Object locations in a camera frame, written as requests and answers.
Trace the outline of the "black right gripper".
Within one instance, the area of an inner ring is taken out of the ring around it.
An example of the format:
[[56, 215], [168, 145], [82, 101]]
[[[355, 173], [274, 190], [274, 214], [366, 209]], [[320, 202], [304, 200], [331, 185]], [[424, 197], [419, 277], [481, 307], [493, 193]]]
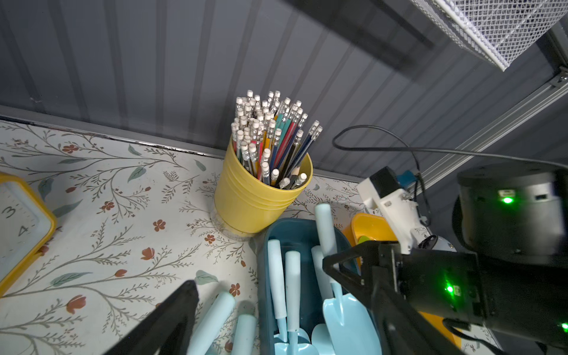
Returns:
[[371, 306], [384, 354], [460, 354], [419, 312], [483, 317], [476, 256], [370, 241], [323, 259], [323, 270]]

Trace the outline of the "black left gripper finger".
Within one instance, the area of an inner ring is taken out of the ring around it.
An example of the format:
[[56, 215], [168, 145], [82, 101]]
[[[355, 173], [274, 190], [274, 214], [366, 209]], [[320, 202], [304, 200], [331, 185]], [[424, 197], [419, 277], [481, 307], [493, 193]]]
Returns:
[[186, 354], [198, 302], [196, 282], [184, 282], [107, 353]]

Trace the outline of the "light blue shovel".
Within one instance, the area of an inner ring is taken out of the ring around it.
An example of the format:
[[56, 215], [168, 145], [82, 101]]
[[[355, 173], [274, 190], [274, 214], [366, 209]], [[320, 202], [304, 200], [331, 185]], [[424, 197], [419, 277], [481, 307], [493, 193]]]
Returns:
[[282, 253], [279, 240], [268, 242], [269, 281], [278, 333], [276, 354], [317, 354], [300, 327], [301, 255]]
[[[315, 207], [319, 244], [324, 257], [337, 254], [337, 239], [329, 204]], [[323, 315], [336, 354], [381, 354], [380, 339], [367, 308], [341, 285], [329, 279], [333, 297], [323, 303]]]

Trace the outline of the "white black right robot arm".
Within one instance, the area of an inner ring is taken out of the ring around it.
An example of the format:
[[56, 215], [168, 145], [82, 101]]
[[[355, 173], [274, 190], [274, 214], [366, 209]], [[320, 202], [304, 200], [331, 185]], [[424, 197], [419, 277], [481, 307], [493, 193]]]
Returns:
[[358, 187], [394, 241], [326, 256], [325, 273], [371, 313], [384, 354], [455, 354], [427, 314], [465, 337], [472, 325], [567, 348], [567, 170], [536, 162], [460, 172], [452, 225], [463, 252], [421, 223], [392, 170]]

